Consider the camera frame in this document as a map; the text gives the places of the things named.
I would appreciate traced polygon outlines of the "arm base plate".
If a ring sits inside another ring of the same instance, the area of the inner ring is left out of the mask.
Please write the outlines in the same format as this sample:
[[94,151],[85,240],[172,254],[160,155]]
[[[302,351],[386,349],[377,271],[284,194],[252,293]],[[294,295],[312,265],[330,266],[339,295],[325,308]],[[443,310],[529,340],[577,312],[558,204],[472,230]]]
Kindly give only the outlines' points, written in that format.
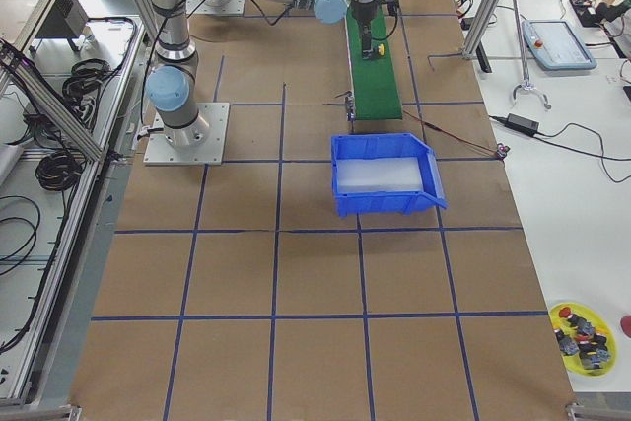
[[156,113],[144,154],[148,166],[220,166],[223,162],[229,103],[198,103],[195,122],[183,129],[167,127]]

